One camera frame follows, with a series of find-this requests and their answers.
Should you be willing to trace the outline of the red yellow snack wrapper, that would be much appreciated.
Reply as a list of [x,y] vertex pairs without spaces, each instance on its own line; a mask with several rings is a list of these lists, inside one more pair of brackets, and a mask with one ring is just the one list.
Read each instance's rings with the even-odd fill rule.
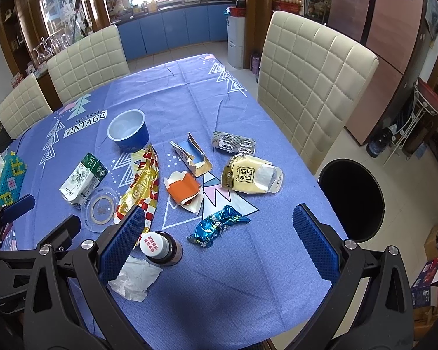
[[145,226],[135,246],[141,242],[141,235],[149,232],[157,209],[160,189],[160,167],[158,156],[151,144],[140,150],[141,161],[136,167],[134,180],[121,196],[114,214],[114,223],[119,224],[129,210],[137,205],[144,211]]

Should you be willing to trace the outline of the cream quilted chair left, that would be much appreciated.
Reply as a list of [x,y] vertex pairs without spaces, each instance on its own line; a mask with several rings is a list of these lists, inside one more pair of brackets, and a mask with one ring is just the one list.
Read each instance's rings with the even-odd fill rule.
[[23,79],[1,102],[0,121],[11,139],[52,113],[35,75]]

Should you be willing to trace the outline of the green white milk carton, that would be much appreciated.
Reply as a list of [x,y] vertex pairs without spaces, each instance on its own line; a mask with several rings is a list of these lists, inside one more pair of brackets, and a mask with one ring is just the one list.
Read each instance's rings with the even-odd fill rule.
[[106,167],[91,153],[83,160],[63,182],[59,191],[71,205],[81,205],[107,175]]

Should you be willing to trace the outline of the yellow plastic food pouch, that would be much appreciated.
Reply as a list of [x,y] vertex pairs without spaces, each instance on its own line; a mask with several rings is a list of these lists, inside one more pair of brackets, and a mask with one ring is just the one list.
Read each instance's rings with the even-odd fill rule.
[[247,154],[232,156],[221,173],[220,185],[244,194],[276,194],[284,174],[270,161]]

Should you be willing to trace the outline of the black round trash bin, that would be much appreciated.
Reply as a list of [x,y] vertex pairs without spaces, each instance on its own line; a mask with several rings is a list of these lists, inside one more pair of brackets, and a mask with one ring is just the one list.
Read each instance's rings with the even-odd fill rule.
[[379,183],[362,164],[335,159],[325,165],[318,180],[348,239],[364,243],[380,230],[385,199]]

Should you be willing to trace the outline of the blue patterned tablecloth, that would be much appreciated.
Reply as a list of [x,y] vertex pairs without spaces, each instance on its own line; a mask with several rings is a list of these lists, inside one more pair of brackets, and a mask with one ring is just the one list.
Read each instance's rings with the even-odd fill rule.
[[[130,195],[140,163],[107,135],[124,112],[143,111],[159,163],[154,231],[178,240],[183,256],[165,267],[146,298],[116,301],[154,349],[241,349],[308,320],[330,283],[293,228],[306,204],[337,232],[342,226],[312,173],[265,110],[210,54],[131,74],[56,111],[18,137],[27,167],[22,185],[35,207],[4,241],[36,247],[77,213],[60,188],[88,153],[107,168],[103,185]],[[212,145],[217,130],[250,137],[256,156],[281,168],[277,193],[244,194],[220,183],[229,154]]]

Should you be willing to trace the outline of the white tissue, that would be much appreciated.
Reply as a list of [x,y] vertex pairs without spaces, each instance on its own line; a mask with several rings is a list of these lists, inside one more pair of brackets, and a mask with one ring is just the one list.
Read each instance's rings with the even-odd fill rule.
[[126,300],[142,302],[161,272],[160,267],[144,259],[129,256],[119,275],[113,281],[108,281],[108,286]]

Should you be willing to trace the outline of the torn blue cardboard carton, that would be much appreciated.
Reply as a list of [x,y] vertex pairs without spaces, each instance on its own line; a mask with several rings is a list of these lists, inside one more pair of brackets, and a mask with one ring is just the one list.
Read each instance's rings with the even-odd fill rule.
[[206,153],[202,150],[191,133],[188,133],[187,140],[180,143],[170,141],[170,144],[195,178],[213,169],[213,165]]

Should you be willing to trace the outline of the blue paper cup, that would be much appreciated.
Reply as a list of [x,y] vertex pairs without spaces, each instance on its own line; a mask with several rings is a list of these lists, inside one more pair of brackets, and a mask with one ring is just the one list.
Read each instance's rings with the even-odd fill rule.
[[131,109],[117,115],[107,128],[107,136],[124,153],[135,153],[149,143],[145,113]]

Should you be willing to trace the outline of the white metal plant stand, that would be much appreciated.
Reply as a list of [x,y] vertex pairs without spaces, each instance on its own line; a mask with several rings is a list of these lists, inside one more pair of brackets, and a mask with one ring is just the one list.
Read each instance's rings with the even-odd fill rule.
[[407,107],[407,118],[405,119],[404,123],[391,125],[389,127],[393,135],[392,141],[388,145],[390,148],[390,154],[384,161],[383,166],[390,161],[396,152],[401,152],[403,150],[408,137],[412,134],[424,115],[429,115],[431,117],[438,115],[438,112],[430,107],[418,92],[417,81],[413,84],[413,97],[411,102],[408,103]]

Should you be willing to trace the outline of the blue kitchen cabinets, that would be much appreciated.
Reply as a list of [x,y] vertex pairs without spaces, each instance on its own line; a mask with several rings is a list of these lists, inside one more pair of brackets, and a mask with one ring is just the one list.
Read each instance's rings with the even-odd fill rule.
[[230,2],[199,2],[122,19],[116,26],[126,59],[227,40],[224,12],[231,5]]

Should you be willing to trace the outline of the cream quilted chair right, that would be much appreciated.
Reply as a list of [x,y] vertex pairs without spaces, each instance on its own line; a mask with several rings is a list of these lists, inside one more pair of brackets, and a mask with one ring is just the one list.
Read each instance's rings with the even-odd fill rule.
[[311,173],[317,172],[371,82],[375,53],[303,16],[273,13],[258,102]]

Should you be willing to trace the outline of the blue water jug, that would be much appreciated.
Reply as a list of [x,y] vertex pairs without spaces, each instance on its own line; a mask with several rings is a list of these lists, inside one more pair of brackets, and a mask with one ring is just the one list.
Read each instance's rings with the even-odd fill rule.
[[373,137],[369,140],[366,146],[367,153],[372,158],[377,158],[389,143],[392,141],[392,131],[389,127],[379,130],[373,135]]

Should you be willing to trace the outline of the red basin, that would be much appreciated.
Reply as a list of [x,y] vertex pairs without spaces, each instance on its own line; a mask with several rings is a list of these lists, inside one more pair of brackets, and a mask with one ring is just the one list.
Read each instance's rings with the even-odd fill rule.
[[417,88],[423,99],[438,112],[438,94],[421,78],[417,80]]

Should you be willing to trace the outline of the cream quilted chair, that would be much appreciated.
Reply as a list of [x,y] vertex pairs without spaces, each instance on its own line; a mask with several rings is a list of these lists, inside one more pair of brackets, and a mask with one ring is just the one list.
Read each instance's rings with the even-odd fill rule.
[[35,75],[23,79],[1,102],[0,121],[11,139],[52,113]]
[[100,29],[60,51],[47,61],[47,71],[63,105],[128,75],[118,27]]
[[311,173],[317,172],[371,82],[375,53],[303,16],[273,13],[258,102]]

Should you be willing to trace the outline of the cardboard boxes pile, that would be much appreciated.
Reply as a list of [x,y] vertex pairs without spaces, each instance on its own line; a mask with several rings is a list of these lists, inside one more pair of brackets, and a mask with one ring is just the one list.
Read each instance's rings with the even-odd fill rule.
[[438,321],[438,224],[424,243],[427,262],[411,286],[414,340],[419,342]]

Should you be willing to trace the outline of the silver blister pack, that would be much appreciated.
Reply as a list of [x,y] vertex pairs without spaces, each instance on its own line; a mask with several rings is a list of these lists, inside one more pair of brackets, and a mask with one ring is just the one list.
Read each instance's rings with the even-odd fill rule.
[[256,140],[250,137],[243,137],[222,131],[214,131],[212,146],[230,154],[245,153],[254,156]]

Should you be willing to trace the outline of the colourful building block toy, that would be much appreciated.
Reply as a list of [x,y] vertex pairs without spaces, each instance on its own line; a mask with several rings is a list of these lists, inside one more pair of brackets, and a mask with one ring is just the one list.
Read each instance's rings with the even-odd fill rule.
[[27,165],[14,151],[4,158],[0,177],[0,207],[9,206],[19,200],[26,172]]

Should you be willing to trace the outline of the pink refrigerator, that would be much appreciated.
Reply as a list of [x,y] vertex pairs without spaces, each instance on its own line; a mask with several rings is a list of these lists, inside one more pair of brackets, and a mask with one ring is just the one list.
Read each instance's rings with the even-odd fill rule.
[[423,0],[331,0],[328,26],[375,53],[379,66],[346,127],[364,145],[387,118],[405,76],[423,17]]

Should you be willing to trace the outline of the blue foil wrapper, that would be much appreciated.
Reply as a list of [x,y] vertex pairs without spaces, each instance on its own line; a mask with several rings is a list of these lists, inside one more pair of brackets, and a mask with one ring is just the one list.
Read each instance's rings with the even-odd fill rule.
[[249,218],[236,211],[231,205],[226,205],[220,211],[207,216],[198,223],[194,232],[187,237],[187,240],[189,243],[209,248],[213,245],[215,238],[221,236],[231,226],[248,224],[249,222]]

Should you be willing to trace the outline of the clear plastic lid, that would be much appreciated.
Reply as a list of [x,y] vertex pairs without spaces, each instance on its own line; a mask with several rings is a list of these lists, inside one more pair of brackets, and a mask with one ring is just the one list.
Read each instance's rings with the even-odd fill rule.
[[80,207],[82,224],[93,233],[102,233],[114,223],[119,196],[109,186],[98,186],[84,200]]

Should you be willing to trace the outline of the orange white paper box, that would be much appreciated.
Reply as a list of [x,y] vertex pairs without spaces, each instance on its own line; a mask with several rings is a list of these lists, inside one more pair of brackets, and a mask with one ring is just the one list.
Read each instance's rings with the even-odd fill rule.
[[164,185],[177,205],[190,213],[199,213],[203,188],[190,172],[174,171],[168,178],[164,178]]

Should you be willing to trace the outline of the cream quilted chair middle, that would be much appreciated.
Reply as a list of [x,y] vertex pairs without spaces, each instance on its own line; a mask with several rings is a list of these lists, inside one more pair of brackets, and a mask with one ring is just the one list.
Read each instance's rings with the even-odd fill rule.
[[60,51],[47,61],[47,71],[63,105],[128,75],[118,27],[100,29]]

